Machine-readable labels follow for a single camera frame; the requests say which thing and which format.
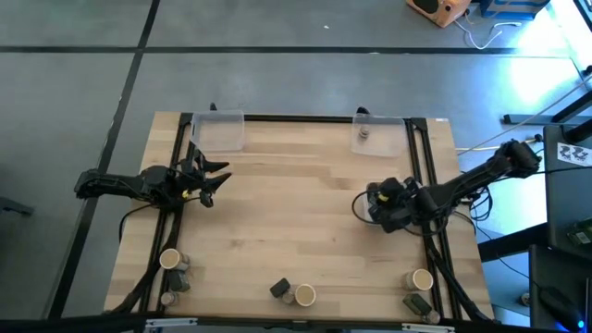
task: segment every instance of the speaker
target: speaker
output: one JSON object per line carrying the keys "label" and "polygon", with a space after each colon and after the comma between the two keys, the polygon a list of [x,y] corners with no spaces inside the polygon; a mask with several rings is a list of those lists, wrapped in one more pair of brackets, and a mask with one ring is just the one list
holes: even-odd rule
{"label": "speaker", "polygon": [[407,5],[444,28],[464,14],[471,0],[407,0]]}

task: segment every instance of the white cup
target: white cup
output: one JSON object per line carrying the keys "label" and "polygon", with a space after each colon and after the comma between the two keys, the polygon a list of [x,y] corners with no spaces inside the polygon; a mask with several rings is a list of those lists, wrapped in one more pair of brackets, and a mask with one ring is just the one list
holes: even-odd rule
{"label": "white cup", "polygon": [[434,278],[423,268],[407,273],[404,280],[407,290],[430,290],[434,285]]}
{"label": "white cup", "polygon": [[189,257],[175,249],[166,249],[160,254],[160,265],[164,269],[187,270]]}
{"label": "white cup", "polygon": [[316,301],[315,288],[309,284],[301,284],[294,291],[294,298],[301,306],[311,306]]}

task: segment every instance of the wire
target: wire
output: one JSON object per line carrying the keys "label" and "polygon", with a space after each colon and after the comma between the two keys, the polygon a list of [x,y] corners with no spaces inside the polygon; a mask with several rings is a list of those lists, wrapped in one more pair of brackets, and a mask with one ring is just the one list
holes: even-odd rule
{"label": "wire", "polygon": [[[528,139],[528,140],[524,140],[524,143],[533,143],[533,142],[537,142],[537,139]],[[474,148],[472,149],[472,151],[474,152],[484,152],[484,151],[488,151],[488,150],[496,150],[499,149],[499,146],[491,146],[491,147],[481,147],[481,148]],[[468,151],[471,150],[471,148],[455,148],[456,151],[459,152],[464,152],[464,151]]]}
{"label": "wire", "polygon": [[473,220],[471,219],[471,217],[469,217],[469,216],[467,216],[467,215],[465,215],[465,214],[463,214],[461,212],[458,212],[458,211],[454,211],[452,213],[453,214],[456,214],[457,216],[460,216],[460,217],[464,218],[465,221],[469,222],[471,224],[471,226],[473,226],[473,231],[475,232],[475,235],[477,234],[477,227],[475,226],[475,223],[473,222]]}
{"label": "wire", "polygon": [[121,242],[121,238],[123,237],[123,224],[125,223],[126,218],[128,218],[128,216],[130,216],[138,211],[141,211],[144,208],[148,208],[150,206],[154,206],[154,205],[151,203],[148,203],[148,204],[143,205],[141,207],[130,210],[123,217],[121,217],[121,221],[119,221],[119,242]]}
{"label": "wire", "polygon": [[437,228],[434,231],[430,231],[427,233],[423,233],[423,232],[415,232],[409,228],[407,228],[408,226],[403,227],[405,229],[405,231],[409,232],[410,234],[414,235],[414,236],[418,236],[418,237],[432,237],[432,236],[436,236],[438,235],[440,232],[442,232],[442,230],[444,230],[446,228],[446,226],[448,225],[448,218],[445,217],[444,218],[444,222],[442,223],[442,225]]}
{"label": "wire", "polygon": [[355,202],[358,201],[358,199],[360,199],[361,196],[368,194],[368,193],[376,193],[378,192],[378,190],[374,190],[374,191],[363,191],[361,193],[358,193],[358,195],[355,196],[355,198],[353,198],[353,201],[351,202],[351,212],[353,213],[354,216],[356,216],[360,221],[364,222],[364,223],[368,223],[368,224],[376,224],[376,222],[374,221],[368,221],[367,219],[361,217],[358,215],[358,213],[356,213],[355,211]]}
{"label": "wire", "polygon": [[[479,231],[481,231],[490,241],[493,241],[493,239],[491,238],[491,236],[487,235],[485,231],[483,231],[483,229],[481,229],[478,225],[475,225],[475,227],[477,229],[479,229]],[[516,274],[519,274],[525,278],[527,278],[530,281],[533,281],[533,283],[540,288],[540,286],[538,285],[538,283],[536,281],[534,281],[533,279],[531,279],[528,275],[526,275],[525,273],[511,267],[510,265],[508,265],[505,261],[503,261],[503,259],[501,259],[498,255],[496,255],[496,257],[498,258],[498,260],[501,261],[502,264],[504,264],[506,267],[508,267],[510,270],[512,270],[513,272],[515,272]]]}
{"label": "wire", "polygon": [[498,30],[498,32],[495,35],[493,35],[493,37],[489,38],[489,41],[487,41],[487,43],[485,45],[479,46],[473,40],[473,34],[468,29],[466,29],[461,23],[459,23],[458,20],[455,20],[454,23],[456,23],[456,25],[464,31],[465,35],[468,35],[469,36],[469,41],[471,41],[471,44],[477,50],[485,50],[491,44],[491,42],[493,42],[496,38],[498,38],[498,36],[500,36],[503,33],[503,31],[501,29],[499,29],[498,27],[505,26],[505,25],[511,25],[511,26],[514,26],[514,27],[520,27],[520,26],[522,26],[522,23],[521,22],[496,23],[496,24],[493,25],[493,27],[491,27],[491,30],[489,31],[489,35],[491,35],[491,32],[493,32],[494,29],[495,30]]}
{"label": "wire", "polygon": [[[549,170],[549,171],[547,171],[547,170],[546,171],[538,171],[538,172],[535,172],[533,175],[539,175],[539,174],[548,174],[548,175],[550,175],[550,174],[555,173],[555,172],[581,170],[581,169],[589,169],[589,168],[592,168],[592,166],[566,167],[566,168],[554,169],[554,170]],[[506,178],[495,180],[493,182],[503,181],[503,180],[506,180],[506,179],[513,179],[513,178],[512,177],[506,177]]]}
{"label": "wire", "polygon": [[562,100],[564,100],[564,99],[565,99],[567,96],[569,96],[570,94],[572,94],[573,92],[575,92],[575,91],[576,91],[577,89],[579,89],[581,86],[585,85],[585,84],[586,84],[586,83],[587,83],[587,82],[588,82],[590,79],[592,79],[592,75],[591,75],[591,76],[589,76],[587,79],[583,80],[581,83],[579,83],[578,85],[576,85],[574,88],[572,88],[572,89],[571,89],[569,92],[567,92],[567,93],[566,93],[565,95],[563,95],[561,98],[559,98],[559,99],[558,99],[558,100],[556,100],[555,102],[551,103],[549,106],[545,107],[544,109],[542,109],[542,110],[541,110],[541,111],[539,111],[538,113],[536,113],[536,114],[532,115],[531,117],[528,117],[527,119],[525,119],[525,120],[521,121],[520,123],[518,123],[518,124],[516,124],[516,125],[514,125],[514,126],[512,126],[512,127],[510,127],[509,129],[506,129],[506,130],[502,131],[501,133],[499,133],[499,134],[497,134],[497,135],[494,135],[493,137],[491,137],[491,138],[489,138],[489,139],[487,139],[487,140],[485,140],[485,141],[483,141],[483,142],[481,142],[481,143],[479,143],[479,144],[477,144],[477,145],[475,145],[475,146],[473,146],[473,147],[469,148],[468,150],[466,150],[466,151],[464,151],[464,152],[461,152],[461,153],[459,153],[459,155],[462,155],[462,154],[469,153],[469,152],[473,151],[474,149],[476,149],[476,148],[478,148],[478,147],[480,147],[480,146],[482,146],[482,145],[484,145],[484,144],[486,144],[486,143],[488,143],[488,142],[491,142],[492,140],[495,140],[495,139],[497,139],[498,137],[500,137],[500,136],[502,136],[502,135],[506,134],[507,132],[509,132],[509,131],[511,131],[511,130],[515,130],[515,129],[517,129],[517,128],[519,128],[519,127],[523,126],[525,123],[527,123],[528,121],[530,121],[530,120],[531,120],[531,119],[533,119],[534,117],[538,117],[538,116],[540,116],[541,114],[543,114],[543,113],[545,113],[545,112],[549,111],[549,110],[550,110],[550,109],[551,109],[553,106],[555,106],[555,105],[559,104],[559,103],[560,103]]}

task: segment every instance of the transparent acrylic box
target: transparent acrylic box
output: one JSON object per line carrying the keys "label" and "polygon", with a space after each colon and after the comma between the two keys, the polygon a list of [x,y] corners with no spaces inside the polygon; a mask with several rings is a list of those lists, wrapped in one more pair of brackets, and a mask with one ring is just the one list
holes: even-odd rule
{"label": "transparent acrylic box", "polygon": [[195,112],[191,142],[203,152],[239,151],[244,146],[244,114],[240,110]]}
{"label": "transparent acrylic box", "polygon": [[356,114],[351,122],[351,151],[372,156],[399,156],[407,146],[400,117]]}

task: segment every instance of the wooden tabletop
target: wooden tabletop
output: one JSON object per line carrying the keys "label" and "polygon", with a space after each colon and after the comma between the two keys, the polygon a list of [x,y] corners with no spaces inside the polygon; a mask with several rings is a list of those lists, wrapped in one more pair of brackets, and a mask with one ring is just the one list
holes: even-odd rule
{"label": "wooden tabletop", "polygon": [[[155,114],[142,169],[168,165],[179,115]],[[446,119],[427,123],[438,181],[444,182],[459,174],[450,124]],[[398,130],[404,137],[404,127]],[[417,322],[402,303],[409,291],[401,278],[426,267],[422,239],[403,230],[386,234],[351,212],[353,197],[368,182],[412,175],[407,142],[400,142],[397,157],[376,157],[352,153],[350,137],[350,124],[248,121],[241,152],[206,153],[208,160],[230,162],[224,171],[233,175],[216,193],[213,208],[199,201],[185,205],[178,249],[191,258],[191,289],[166,312]],[[187,142],[186,136],[182,154]],[[157,214],[145,209],[128,218],[105,309],[120,304],[142,276]],[[473,227],[451,216],[447,231],[456,277],[480,310],[492,316]],[[154,283],[152,310],[161,273]],[[316,303],[303,308],[274,299],[269,288],[281,278],[314,286]],[[450,316],[446,284],[441,276],[439,280],[445,315]],[[429,301],[429,293],[423,294]]]}

